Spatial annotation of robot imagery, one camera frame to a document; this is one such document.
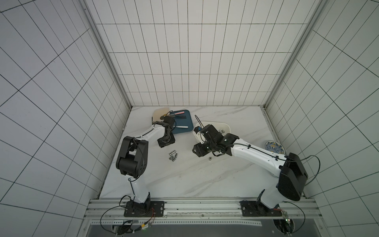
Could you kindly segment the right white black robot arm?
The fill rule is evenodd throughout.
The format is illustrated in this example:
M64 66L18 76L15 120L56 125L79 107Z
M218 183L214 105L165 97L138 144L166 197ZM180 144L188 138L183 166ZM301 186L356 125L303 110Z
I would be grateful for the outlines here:
M236 135L210 135L204 133L204 140L195 144L192 152L198 157L209 153L214 156L229 155L259 165L278 178L275 185L262 190L256 206L275 209L285 200L299 201L308 180L308 174L301 159L293 153L277 154L254 146Z

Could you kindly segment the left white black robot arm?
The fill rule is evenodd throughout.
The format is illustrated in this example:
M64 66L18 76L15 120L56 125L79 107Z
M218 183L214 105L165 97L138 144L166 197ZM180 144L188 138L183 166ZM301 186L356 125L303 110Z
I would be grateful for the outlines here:
M149 145L157 142L161 147L175 142L173 126L165 122L154 122L147 131L136 136L125 136L116 159L116 169L125 176L131 185L131 205L150 209L151 195L144 180L148 166Z

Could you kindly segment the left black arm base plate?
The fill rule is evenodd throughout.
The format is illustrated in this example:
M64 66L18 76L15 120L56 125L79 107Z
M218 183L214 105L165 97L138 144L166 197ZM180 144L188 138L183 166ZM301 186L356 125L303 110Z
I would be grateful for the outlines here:
M124 217L162 217L164 201L147 200L145 203L128 201L125 205Z

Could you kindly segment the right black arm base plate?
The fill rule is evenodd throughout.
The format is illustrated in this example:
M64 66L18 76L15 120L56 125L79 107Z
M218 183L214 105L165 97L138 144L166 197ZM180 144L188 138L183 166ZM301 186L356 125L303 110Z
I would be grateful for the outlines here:
M242 200L240 207L244 217L282 217L280 210L269 209L256 201Z

